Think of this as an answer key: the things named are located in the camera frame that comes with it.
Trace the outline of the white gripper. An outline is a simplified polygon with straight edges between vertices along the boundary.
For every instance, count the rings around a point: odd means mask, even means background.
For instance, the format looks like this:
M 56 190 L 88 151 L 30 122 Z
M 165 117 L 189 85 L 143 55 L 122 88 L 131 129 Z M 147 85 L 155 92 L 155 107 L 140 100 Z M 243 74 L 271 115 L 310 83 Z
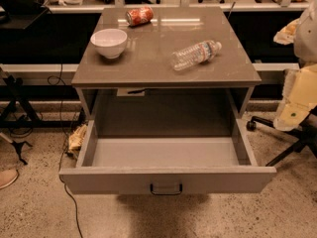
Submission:
M 286 72 L 273 127 L 280 131 L 290 131 L 309 115 L 317 106 L 317 64 Z

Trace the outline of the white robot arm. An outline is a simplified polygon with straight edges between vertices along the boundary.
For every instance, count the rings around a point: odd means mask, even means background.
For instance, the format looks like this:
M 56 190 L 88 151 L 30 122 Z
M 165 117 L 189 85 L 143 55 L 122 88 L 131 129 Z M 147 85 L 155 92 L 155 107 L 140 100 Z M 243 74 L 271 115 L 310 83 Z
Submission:
M 294 53 L 304 67 L 286 73 L 273 127 L 280 131 L 296 128 L 317 106 L 317 0 L 301 16 L 278 32 L 277 43 L 293 41 Z

